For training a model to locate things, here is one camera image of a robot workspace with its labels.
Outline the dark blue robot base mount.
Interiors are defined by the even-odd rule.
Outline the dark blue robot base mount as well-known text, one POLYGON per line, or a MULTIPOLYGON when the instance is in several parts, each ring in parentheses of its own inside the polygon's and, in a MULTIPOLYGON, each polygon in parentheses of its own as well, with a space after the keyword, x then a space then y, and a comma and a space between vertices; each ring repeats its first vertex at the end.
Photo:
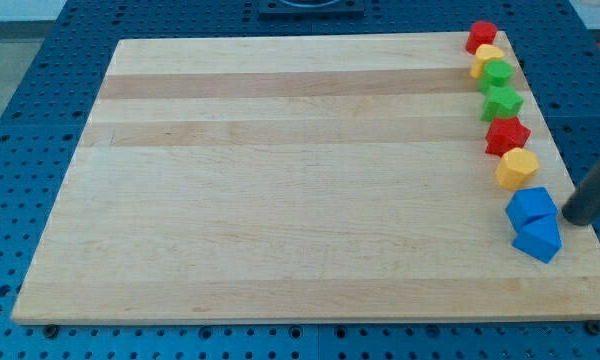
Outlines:
POLYGON ((363 15, 363 0, 259 0, 260 19, 284 16, 363 15))

